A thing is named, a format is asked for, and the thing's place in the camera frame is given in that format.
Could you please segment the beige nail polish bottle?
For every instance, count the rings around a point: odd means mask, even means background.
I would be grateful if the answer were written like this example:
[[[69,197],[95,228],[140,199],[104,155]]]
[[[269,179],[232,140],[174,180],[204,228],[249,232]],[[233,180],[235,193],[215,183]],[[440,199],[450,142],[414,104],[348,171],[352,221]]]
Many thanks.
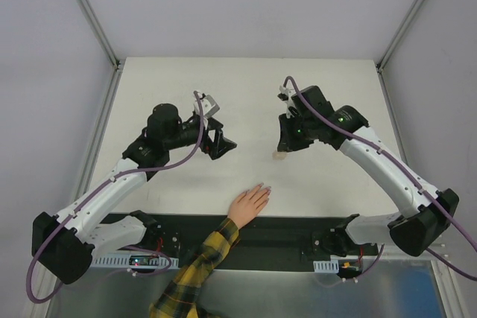
[[[284,160],[288,154],[286,152],[274,151],[272,153],[273,160]]]

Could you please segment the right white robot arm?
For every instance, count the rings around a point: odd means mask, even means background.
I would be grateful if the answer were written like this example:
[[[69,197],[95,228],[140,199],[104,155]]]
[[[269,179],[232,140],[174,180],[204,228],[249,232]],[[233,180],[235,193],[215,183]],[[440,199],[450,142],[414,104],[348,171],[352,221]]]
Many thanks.
[[[346,217],[320,239],[324,251],[344,257],[361,245],[393,244],[417,257],[449,227],[458,195],[420,178],[383,145],[358,110],[334,109],[318,86],[299,92],[281,86],[278,97],[286,111],[279,115],[277,152],[304,150],[315,141],[327,144],[360,166],[397,208],[393,214]]]

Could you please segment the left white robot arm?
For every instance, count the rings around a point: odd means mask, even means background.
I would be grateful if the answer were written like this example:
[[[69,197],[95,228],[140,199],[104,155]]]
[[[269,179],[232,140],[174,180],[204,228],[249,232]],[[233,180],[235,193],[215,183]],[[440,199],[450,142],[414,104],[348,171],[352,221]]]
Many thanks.
[[[194,103],[183,121],[173,104],[155,106],[146,126],[121,155],[115,167],[82,197],[54,215],[39,214],[33,222],[32,256],[62,283],[76,282],[103,254],[137,245],[152,249],[157,226],[141,211],[114,224],[102,220],[129,194],[160,171],[173,168],[170,152],[192,146],[210,159],[236,148],[224,138],[223,125],[214,115],[220,107],[206,95]]]

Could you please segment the yellow plaid sleeve forearm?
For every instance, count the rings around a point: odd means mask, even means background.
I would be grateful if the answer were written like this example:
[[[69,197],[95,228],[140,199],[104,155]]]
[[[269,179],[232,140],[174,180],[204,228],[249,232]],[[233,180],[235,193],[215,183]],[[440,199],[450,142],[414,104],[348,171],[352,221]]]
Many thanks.
[[[227,257],[239,237],[239,229],[224,219],[199,246],[196,255],[184,264],[167,288],[150,305],[150,317],[217,317],[198,304],[202,285]]]

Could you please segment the person's hand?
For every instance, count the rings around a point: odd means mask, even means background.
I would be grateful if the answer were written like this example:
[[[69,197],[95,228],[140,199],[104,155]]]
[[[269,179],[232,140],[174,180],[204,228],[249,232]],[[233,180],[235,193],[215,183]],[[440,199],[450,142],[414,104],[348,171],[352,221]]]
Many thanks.
[[[271,187],[263,183],[244,191],[230,204],[227,218],[237,226],[243,228],[254,220],[269,202]]]

